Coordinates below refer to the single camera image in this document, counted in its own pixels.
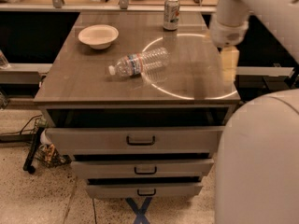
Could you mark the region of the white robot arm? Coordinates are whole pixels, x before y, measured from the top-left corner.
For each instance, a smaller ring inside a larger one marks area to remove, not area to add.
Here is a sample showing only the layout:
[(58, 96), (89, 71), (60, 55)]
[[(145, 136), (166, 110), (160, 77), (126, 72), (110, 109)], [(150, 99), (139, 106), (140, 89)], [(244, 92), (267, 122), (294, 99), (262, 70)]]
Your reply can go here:
[[(214, 44), (237, 45), (254, 14), (299, 61), (296, 0), (219, 0)], [(299, 90), (272, 92), (238, 108), (217, 153), (215, 224), (299, 224)]]

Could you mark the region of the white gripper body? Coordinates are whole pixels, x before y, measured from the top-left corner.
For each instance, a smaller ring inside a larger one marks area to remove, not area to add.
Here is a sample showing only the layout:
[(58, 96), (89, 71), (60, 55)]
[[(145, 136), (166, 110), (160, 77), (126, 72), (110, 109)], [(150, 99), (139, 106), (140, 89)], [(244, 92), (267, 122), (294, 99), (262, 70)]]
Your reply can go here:
[(218, 22), (217, 15), (213, 14), (209, 23), (209, 33), (213, 44), (217, 48), (236, 46), (245, 37), (249, 23), (244, 21), (242, 25), (231, 27)]

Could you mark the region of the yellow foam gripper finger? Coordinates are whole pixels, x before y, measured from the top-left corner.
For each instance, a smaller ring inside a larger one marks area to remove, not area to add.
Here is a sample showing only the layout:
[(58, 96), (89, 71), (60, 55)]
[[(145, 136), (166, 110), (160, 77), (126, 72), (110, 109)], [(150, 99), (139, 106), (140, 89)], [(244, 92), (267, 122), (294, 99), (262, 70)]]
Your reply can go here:
[(239, 50), (236, 46), (226, 47), (221, 50), (221, 65), (225, 83), (231, 84), (235, 81), (238, 60)]

